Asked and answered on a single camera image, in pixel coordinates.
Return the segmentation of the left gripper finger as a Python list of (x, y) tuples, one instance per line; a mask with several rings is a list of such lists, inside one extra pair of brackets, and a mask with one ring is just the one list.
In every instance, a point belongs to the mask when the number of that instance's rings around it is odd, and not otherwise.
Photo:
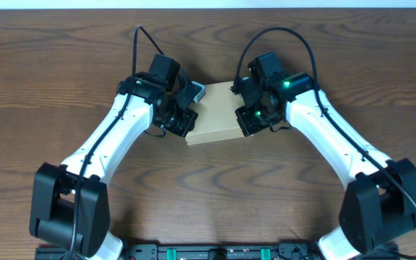
[(198, 113), (190, 108), (186, 110), (177, 108), (164, 123), (164, 126), (167, 131), (180, 137), (186, 137), (187, 133), (194, 129), (197, 117)]
[(178, 107), (185, 110), (191, 103), (199, 103), (206, 95), (206, 87), (195, 81), (190, 81), (185, 87), (180, 88), (173, 94), (173, 99)]

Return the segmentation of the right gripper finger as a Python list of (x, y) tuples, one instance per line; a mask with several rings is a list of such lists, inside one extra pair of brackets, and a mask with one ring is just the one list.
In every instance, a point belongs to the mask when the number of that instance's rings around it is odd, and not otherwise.
[(249, 137), (269, 127), (269, 119), (258, 107), (242, 106), (235, 110), (237, 122), (245, 137)]
[(234, 80), (233, 94), (240, 95), (246, 107), (251, 107), (263, 97), (263, 90), (251, 78), (237, 76)]

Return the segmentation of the cardboard box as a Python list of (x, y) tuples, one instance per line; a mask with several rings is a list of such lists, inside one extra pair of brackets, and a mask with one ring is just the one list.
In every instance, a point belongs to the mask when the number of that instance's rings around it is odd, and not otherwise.
[(201, 101), (191, 104), (198, 117), (194, 129), (185, 137), (188, 146), (244, 137), (235, 114), (244, 102), (231, 92), (232, 86), (233, 82), (208, 84)]

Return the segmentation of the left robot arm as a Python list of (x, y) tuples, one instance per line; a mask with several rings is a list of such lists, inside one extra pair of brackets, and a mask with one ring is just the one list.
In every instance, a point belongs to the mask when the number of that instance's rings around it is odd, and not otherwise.
[(43, 163), (33, 189), (29, 231), (45, 241), (36, 259), (125, 259), (126, 243), (110, 230), (108, 185), (129, 148), (151, 125), (185, 137), (197, 112), (189, 108), (206, 87), (179, 77), (181, 86), (141, 72), (117, 86), (114, 103), (91, 136), (60, 165)]

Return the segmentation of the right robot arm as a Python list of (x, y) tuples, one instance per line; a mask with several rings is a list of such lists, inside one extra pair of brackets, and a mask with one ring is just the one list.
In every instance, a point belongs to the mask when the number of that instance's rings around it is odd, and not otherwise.
[(303, 134), (344, 188), (339, 224), (316, 243), (321, 259), (405, 259), (393, 241), (416, 229), (416, 167), (379, 151), (333, 108), (306, 73), (273, 69), (236, 77), (235, 112), (245, 136), (280, 121)]

